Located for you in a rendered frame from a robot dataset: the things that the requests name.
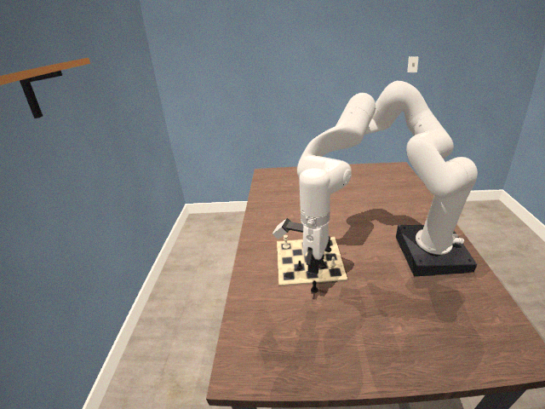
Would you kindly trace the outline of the cream chessboard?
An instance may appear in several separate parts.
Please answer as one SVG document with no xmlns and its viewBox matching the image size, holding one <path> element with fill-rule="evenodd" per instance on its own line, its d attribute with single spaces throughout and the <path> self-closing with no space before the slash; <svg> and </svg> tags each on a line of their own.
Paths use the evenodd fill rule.
<svg viewBox="0 0 545 409">
<path fill-rule="evenodd" d="M 324 251 L 325 268 L 318 268 L 318 274 L 307 271 L 307 257 L 303 256 L 303 239 L 287 241 L 290 248 L 283 248 L 284 241 L 278 241 L 278 282 L 279 285 L 309 284 L 314 280 L 317 283 L 347 280 L 341 255 L 337 247 L 335 237 L 330 238 L 331 252 Z M 336 265 L 330 266 L 332 257 Z M 298 269 L 298 261 L 301 260 L 302 269 Z"/>
</svg>

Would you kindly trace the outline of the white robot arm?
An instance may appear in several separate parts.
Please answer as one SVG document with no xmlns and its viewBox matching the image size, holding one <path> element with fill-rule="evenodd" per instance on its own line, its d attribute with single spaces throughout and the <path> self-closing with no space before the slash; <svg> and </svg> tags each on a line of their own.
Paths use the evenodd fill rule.
<svg viewBox="0 0 545 409">
<path fill-rule="evenodd" d="M 444 255 L 451 251 L 452 244 L 464 242 L 453 232 L 478 171 L 468 158 L 443 160 L 453 151 L 452 139 L 429 110 L 421 93 L 402 81 L 389 84 L 376 103 L 366 93 L 355 95 L 347 103 L 336 127 L 308 144 L 297 166 L 301 221 L 309 228 L 326 224 L 330 220 L 330 195 L 344 188 L 351 179 L 349 164 L 322 156 L 357 146 L 364 135 L 388 129 L 402 111 L 408 129 L 417 135 L 407 144 L 408 160 L 434 195 L 424 228 L 416 234 L 416 242 L 427 252 Z"/>
</svg>

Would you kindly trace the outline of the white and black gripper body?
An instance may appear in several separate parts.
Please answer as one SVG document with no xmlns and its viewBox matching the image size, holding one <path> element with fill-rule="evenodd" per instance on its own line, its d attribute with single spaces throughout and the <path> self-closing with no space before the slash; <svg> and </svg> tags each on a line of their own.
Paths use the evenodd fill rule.
<svg viewBox="0 0 545 409">
<path fill-rule="evenodd" d="M 313 256 L 320 260 L 324 254 L 325 248 L 329 241 L 329 223 L 328 221 L 323 226 L 310 228 L 301 222 L 303 226 L 303 256 L 306 257 L 308 247 L 313 248 Z M 328 224 L 328 225 L 327 225 Z M 327 225 L 327 226 L 326 226 Z"/>
</svg>

